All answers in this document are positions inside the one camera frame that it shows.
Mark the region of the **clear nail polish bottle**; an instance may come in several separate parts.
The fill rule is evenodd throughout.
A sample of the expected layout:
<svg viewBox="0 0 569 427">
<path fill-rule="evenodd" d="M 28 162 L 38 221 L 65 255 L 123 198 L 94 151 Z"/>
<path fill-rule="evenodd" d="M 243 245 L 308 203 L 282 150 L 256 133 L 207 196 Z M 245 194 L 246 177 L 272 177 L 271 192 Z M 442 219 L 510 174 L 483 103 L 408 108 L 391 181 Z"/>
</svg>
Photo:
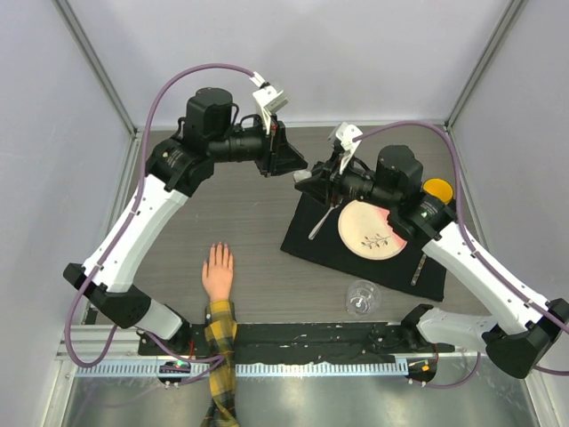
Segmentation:
<svg viewBox="0 0 569 427">
<path fill-rule="evenodd" d="M 294 180 L 296 184 L 305 184 L 313 181 L 313 174 L 309 170 L 301 170 L 294 173 Z"/>
</svg>

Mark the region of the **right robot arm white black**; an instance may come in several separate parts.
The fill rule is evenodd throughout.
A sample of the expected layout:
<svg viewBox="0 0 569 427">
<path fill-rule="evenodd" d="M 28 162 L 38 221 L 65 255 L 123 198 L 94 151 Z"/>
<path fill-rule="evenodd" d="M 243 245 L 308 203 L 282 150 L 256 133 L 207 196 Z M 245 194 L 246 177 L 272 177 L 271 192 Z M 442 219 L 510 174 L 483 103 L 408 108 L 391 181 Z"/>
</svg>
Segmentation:
<svg viewBox="0 0 569 427">
<path fill-rule="evenodd" d="M 388 224 L 451 272 L 488 309 L 486 317 L 420 306 L 404 322 L 406 348 L 446 343 L 485 354 L 501 371 L 526 378 L 568 327 L 568 303 L 533 291 L 493 258 L 461 225 L 457 212 L 422 188 L 423 166 L 405 145 L 380 151 L 375 170 L 356 167 L 336 149 L 325 162 L 294 173 L 294 187 L 316 201 L 344 200 L 388 210 Z"/>
</svg>

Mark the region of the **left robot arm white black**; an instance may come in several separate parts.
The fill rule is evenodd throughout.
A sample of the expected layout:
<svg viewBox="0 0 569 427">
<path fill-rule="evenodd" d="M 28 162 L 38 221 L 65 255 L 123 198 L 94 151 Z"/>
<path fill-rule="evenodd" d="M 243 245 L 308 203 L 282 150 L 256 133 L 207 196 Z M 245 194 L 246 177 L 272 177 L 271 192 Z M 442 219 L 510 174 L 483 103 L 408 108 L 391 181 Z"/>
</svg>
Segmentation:
<svg viewBox="0 0 569 427">
<path fill-rule="evenodd" d="M 238 106 L 221 88 L 202 88 L 186 105 L 178 130 L 157 144 L 144 167 L 143 181 L 100 247 L 84 262 L 70 263 L 63 277 L 121 328 L 135 326 L 158 338 L 169 354 L 188 347 L 183 317 L 138 289 L 134 276 L 174 214 L 212 177 L 218 163 L 253 162 L 261 175 L 280 176 L 307 167 L 286 139 L 276 113 L 285 93 L 268 83 L 253 93 L 252 125 L 237 122 Z"/>
</svg>

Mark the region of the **mannequin hand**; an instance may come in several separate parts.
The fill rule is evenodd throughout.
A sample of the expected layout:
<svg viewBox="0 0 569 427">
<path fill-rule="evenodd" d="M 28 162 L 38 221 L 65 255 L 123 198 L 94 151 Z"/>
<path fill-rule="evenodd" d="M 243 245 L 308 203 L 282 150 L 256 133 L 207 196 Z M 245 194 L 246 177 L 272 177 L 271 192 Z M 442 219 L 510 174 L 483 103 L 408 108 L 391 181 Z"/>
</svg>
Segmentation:
<svg viewBox="0 0 569 427">
<path fill-rule="evenodd" d="M 214 244 L 202 268 L 202 284 L 210 302 L 227 301 L 234 280 L 234 255 L 224 243 Z"/>
</svg>

